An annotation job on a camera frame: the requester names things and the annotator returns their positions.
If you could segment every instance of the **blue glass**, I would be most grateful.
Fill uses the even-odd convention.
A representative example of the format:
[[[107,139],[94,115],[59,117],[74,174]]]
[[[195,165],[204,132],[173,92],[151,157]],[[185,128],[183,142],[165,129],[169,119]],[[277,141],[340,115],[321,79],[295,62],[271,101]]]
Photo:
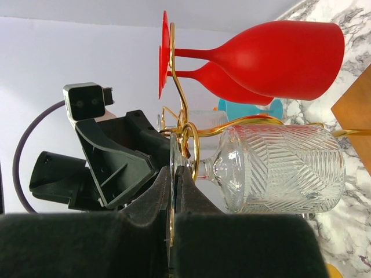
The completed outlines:
[[[283,117],[283,105],[280,99],[276,98],[272,101],[268,110],[259,109],[255,105],[232,103],[226,100],[219,100],[218,110],[225,111],[228,116],[228,120],[235,120],[238,118],[258,115],[266,113],[269,116],[275,117],[279,120]]]

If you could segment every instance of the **wine glass holder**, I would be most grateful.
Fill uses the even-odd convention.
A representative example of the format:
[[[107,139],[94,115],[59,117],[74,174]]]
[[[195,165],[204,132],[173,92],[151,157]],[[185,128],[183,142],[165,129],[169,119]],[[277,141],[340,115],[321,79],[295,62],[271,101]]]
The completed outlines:
[[[175,63],[175,23],[170,23],[169,28],[169,61],[167,63],[167,68],[170,68],[171,77],[176,85],[179,97],[180,97],[180,112],[176,115],[171,109],[166,106],[162,107],[161,112],[161,126],[162,130],[159,132],[164,136],[170,136],[172,133],[177,135],[177,140],[180,145],[181,154],[189,157],[188,151],[188,140],[192,137],[194,140],[194,162],[192,163],[192,179],[196,181],[199,170],[200,163],[200,138],[216,136],[223,132],[226,128],[234,125],[284,125],[284,123],[272,116],[265,115],[254,115],[246,116],[236,120],[232,120],[224,125],[216,126],[211,129],[198,130],[196,125],[190,122],[189,119],[189,107],[185,94],[182,90],[181,84],[176,74],[176,63]],[[166,48],[160,48],[160,63],[161,63],[161,51],[166,51]],[[164,86],[165,83],[161,82],[160,76],[160,86]],[[165,112],[168,111],[176,120],[177,127],[167,128],[165,120]],[[320,125],[325,128],[323,123],[307,123],[307,125]],[[352,129],[352,130],[336,130],[332,132],[335,138],[345,137],[345,136],[371,136],[371,130],[364,129]],[[171,213],[170,213],[170,245],[173,245],[173,224],[174,224],[174,189],[171,188]]]

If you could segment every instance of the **white wall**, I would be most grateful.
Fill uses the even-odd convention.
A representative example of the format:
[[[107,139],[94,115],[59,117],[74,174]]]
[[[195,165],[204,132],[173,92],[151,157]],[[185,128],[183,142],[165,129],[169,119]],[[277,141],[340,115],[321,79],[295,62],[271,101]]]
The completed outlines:
[[[30,122],[62,100],[69,83],[96,82],[114,88],[117,116],[142,109],[150,122],[162,105],[179,108],[171,81],[158,100],[158,45],[161,30],[145,27],[87,25],[0,18],[0,160],[6,212],[24,211],[13,189],[11,165],[17,142]],[[211,48],[233,34],[177,30],[179,47]],[[178,70],[192,70],[204,62],[177,59]],[[191,109],[212,109],[217,98],[199,83],[181,80]],[[32,197],[28,190],[32,168],[41,151],[83,157],[64,109],[47,118],[29,139],[21,158],[21,182],[37,211],[66,210],[66,205]]]
[[[299,0],[1,0],[0,16],[159,27],[162,11],[180,28],[241,32],[276,19]]]

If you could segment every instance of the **marble surface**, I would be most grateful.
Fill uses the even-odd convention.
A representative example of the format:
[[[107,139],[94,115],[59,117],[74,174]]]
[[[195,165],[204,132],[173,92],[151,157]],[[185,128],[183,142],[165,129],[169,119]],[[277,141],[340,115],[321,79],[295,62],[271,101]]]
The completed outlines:
[[[341,71],[330,89],[315,101],[284,100],[285,124],[322,122],[341,129],[333,104],[371,64],[371,0],[306,0],[280,20],[334,22],[345,36]],[[327,213],[317,214],[318,241],[327,263],[348,277],[371,277],[371,177],[350,142],[343,138],[347,169],[344,195]]]

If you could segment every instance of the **wooden board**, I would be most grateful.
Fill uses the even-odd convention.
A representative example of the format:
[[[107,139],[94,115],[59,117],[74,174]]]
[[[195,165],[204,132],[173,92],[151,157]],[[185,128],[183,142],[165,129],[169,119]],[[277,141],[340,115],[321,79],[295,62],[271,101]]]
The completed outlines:
[[[331,108],[343,129],[371,129],[371,65]],[[371,175],[371,137],[349,137]]]

